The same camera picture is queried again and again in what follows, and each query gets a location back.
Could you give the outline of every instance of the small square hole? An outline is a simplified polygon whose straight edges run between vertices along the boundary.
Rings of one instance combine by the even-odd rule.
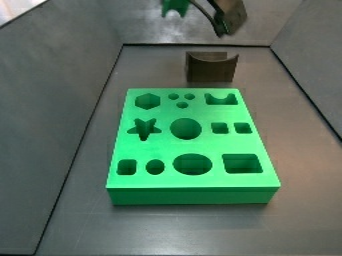
[[[251,133],[251,126],[249,123],[235,123],[235,131],[237,133],[247,134]]]
[[[229,127],[226,123],[211,123],[211,130],[215,134],[227,134]]]
[[[118,174],[119,175],[134,175],[137,172],[137,161],[135,160],[122,160],[118,164]]]
[[[225,154],[222,155],[227,173],[262,173],[258,156],[254,154]]]

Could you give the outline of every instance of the circular hole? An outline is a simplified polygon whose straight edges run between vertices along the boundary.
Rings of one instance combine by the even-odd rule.
[[[158,175],[165,171],[165,163],[161,160],[151,160],[146,165],[146,170],[150,174]]]
[[[179,98],[179,95],[175,94],[175,93],[171,93],[171,94],[169,95],[169,99],[170,99],[170,100],[177,100],[178,98]]]
[[[199,136],[202,127],[195,120],[190,118],[181,118],[174,121],[170,130],[177,138],[182,140],[193,140]]]
[[[213,167],[210,159],[199,154],[186,154],[175,158],[174,167],[186,175],[202,175]]]
[[[186,102],[179,102],[179,103],[177,103],[177,106],[178,106],[179,108],[187,108],[187,107],[189,107],[189,104],[187,104]]]
[[[195,95],[191,94],[191,93],[189,93],[189,94],[186,94],[185,98],[186,98],[187,100],[194,100],[194,99],[195,99]]]

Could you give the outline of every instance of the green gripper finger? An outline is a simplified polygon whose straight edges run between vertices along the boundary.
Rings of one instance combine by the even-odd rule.
[[[167,12],[170,10],[175,10],[181,14],[181,17],[185,17],[189,9],[189,4],[189,0],[163,0],[162,16],[166,17]]]

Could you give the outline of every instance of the star-shaped hole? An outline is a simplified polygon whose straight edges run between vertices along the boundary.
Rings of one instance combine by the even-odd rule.
[[[135,127],[131,128],[129,134],[139,134],[142,141],[146,141],[151,133],[162,133],[162,130],[155,127],[157,119],[143,121],[142,119],[135,119]]]

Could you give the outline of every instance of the shape sorter board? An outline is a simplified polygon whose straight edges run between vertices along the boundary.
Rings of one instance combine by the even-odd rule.
[[[238,89],[130,89],[107,190],[116,205],[267,203],[281,182]]]

